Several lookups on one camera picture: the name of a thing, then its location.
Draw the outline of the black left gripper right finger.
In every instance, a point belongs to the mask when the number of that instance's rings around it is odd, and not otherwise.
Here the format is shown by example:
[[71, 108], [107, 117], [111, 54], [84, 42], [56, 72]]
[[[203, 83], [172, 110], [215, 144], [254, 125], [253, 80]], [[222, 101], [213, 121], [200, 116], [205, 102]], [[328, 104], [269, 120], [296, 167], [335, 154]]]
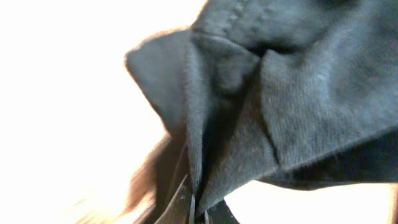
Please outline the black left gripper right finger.
[[239, 224], [225, 200], [220, 201], [205, 212], [205, 224]]

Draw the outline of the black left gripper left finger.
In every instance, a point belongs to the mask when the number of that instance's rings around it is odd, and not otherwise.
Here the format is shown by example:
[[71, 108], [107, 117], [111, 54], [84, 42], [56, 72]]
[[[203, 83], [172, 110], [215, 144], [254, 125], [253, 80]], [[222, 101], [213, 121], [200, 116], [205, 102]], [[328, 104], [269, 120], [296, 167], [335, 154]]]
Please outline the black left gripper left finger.
[[167, 208], [155, 224], [194, 224], [195, 196], [192, 194], [190, 178], [186, 175], [172, 197]]

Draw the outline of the black t-shirt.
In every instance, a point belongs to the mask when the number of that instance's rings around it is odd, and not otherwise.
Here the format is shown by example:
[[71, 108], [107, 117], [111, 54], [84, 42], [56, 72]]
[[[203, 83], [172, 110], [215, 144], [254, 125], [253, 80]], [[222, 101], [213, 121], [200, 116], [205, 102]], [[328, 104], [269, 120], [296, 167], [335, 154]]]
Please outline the black t-shirt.
[[201, 214], [254, 179], [397, 180], [397, 1], [209, 1], [127, 69], [182, 135]]

